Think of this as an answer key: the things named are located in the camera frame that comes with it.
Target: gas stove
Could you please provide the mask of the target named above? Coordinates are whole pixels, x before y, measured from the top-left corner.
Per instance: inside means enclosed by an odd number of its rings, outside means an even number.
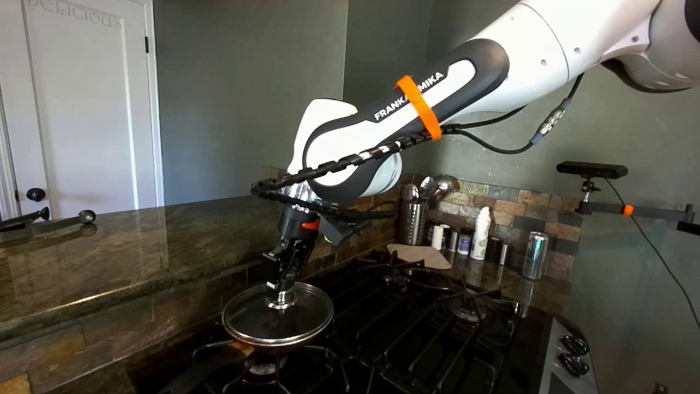
[[[369,254],[317,276],[334,318],[285,351],[232,339],[212,323],[163,355],[131,365],[139,393],[597,393],[589,343],[567,319],[521,313],[502,292]]]

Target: black cable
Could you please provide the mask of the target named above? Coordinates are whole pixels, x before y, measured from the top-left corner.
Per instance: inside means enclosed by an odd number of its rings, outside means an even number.
[[[620,204],[625,207],[624,197],[620,196],[620,190],[613,186],[613,183],[608,178],[603,178],[608,183],[608,186],[613,188],[613,192],[618,196]],[[647,236],[647,232],[639,226],[639,222],[635,218],[631,218],[633,223],[636,226],[636,231],[642,232],[642,236],[647,241],[647,245],[654,250],[654,254],[658,256],[658,261],[662,264],[665,272],[672,276],[672,281],[679,285],[688,306],[692,308],[692,315],[700,329],[700,318],[699,318],[699,312],[693,306],[693,301],[692,295],[688,294],[688,289],[682,288],[682,283],[679,281],[679,276],[673,274],[673,270],[667,265],[667,261],[660,256],[660,253],[657,250],[657,245],[653,243],[653,238]]]
[[[481,145],[483,150],[495,151],[495,153],[502,153],[502,156],[524,153],[524,151],[532,150],[536,142],[541,142],[541,140],[555,127],[555,123],[564,116],[564,111],[567,111],[572,98],[575,97],[583,79],[584,79],[584,74],[580,74],[580,76],[574,81],[574,85],[572,85],[569,94],[563,98],[563,104],[555,106],[555,107],[547,114],[547,118],[545,118],[545,120],[541,123],[541,127],[532,134],[532,139],[530,139],[524,147],[518,147],[518,150],[495,147],[495,145],[478,139],[475,134],[467,131],[467,129],[483,127],[483,126],[492,126],[492,123],[502,123],[502,120],[518,114],[524,107],[518,107],[518,109],[514,109],[514,111],[507,111],[507,114],[504,114],[504,116],[496,116],[496,118],[487,118],[487,120],[479,120],[479,123],[452,123],[452,126],[444,126],[442,129],[444,129],[444,134],[467,137],[467,139],[470,139],[472,142]]]

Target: knob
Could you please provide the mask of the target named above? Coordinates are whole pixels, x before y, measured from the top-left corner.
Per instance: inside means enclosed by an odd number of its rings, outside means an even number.
[[[590,370],[589,364],[577,355],[560,355],[557,359],[572,376],[584,376]]]
[[[46,190],[43,188],[28,188],[27,199],[42,201],[42,199],[46,199]]]
[[[589,341],[584,337],[580,337],[580,335],[564,335],[560,341],[572,355],[590,352]]]

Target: tile backsplash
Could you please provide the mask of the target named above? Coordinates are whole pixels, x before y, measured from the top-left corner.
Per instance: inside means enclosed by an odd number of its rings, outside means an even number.
[[[545,232],[551,238],[545,276],[569,281],[583,234],[577,197],[459,179],[459,190],[447,196],[428,222],[472,231],[483,207],[492,210],[491,234],[513,250],[510,268],[521,268],[530,232]]]

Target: white door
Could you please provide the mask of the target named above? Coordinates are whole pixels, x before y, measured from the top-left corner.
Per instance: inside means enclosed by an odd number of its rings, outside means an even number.
[[[163,207],[151,12],[151,0],[0,0],[6,215]]]

